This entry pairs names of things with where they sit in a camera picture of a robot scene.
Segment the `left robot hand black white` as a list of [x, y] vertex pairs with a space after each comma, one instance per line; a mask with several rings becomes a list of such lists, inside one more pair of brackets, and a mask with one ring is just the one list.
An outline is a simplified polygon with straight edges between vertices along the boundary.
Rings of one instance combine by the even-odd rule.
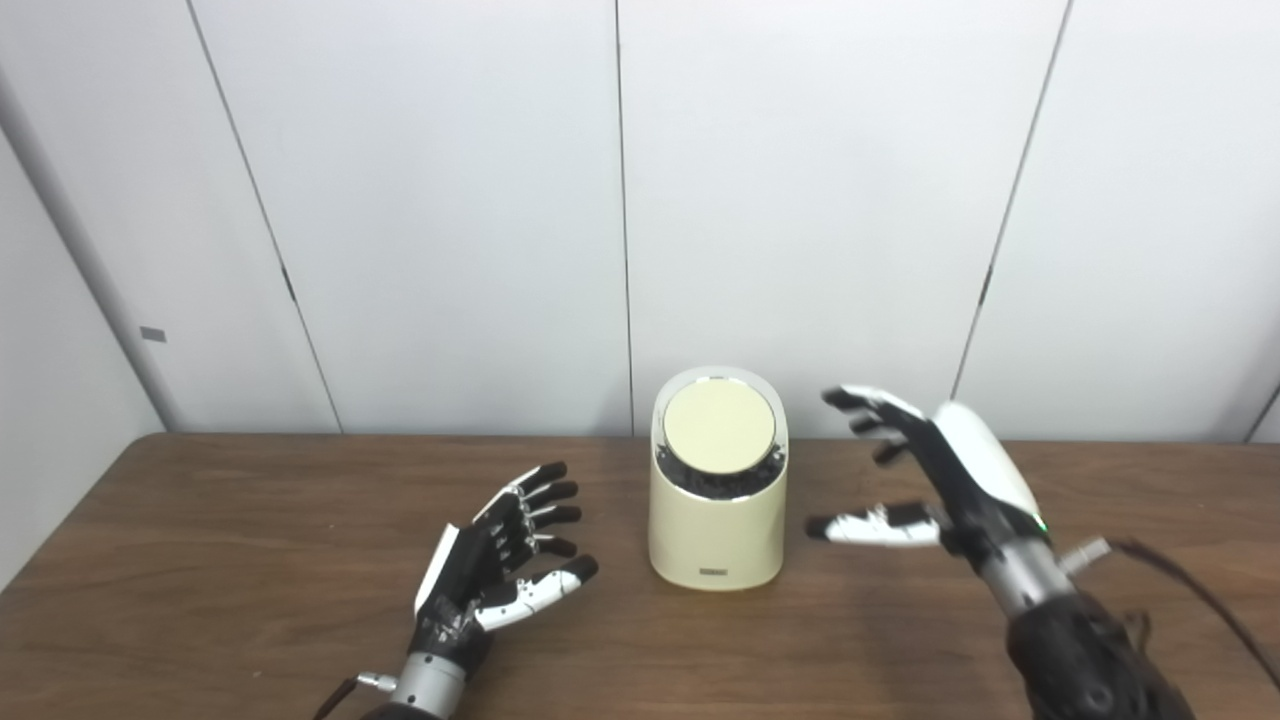
[[598, 561], [549, 527], [580, 521], [564, 501], [579, 493], [564, 462], [536, 466], [502, 486], [463, 525], [445, 525], [413, 601], [408, 653], [444, 659], [472, 674], [497, 630], [580, 589]]

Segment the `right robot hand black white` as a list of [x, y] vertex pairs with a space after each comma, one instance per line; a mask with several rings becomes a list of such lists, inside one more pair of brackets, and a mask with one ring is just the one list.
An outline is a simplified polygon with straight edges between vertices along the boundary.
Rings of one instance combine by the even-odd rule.
[[827, 389], [822, 398], [850, 415], [856, 436], [887, 430], [888, 438], [873, 454], [874, 462], [886, 468], [911, 455], [938, 501], [877, 503], [810, 516], [804, 525], [808, 537], [873, 547], [941, 546], [975, 571], [1007, 546], [1032, 541], [1051, 546], [1029, 484], [968, 406], [947, 401], [927, 414], [887, 389], [851, 384]]

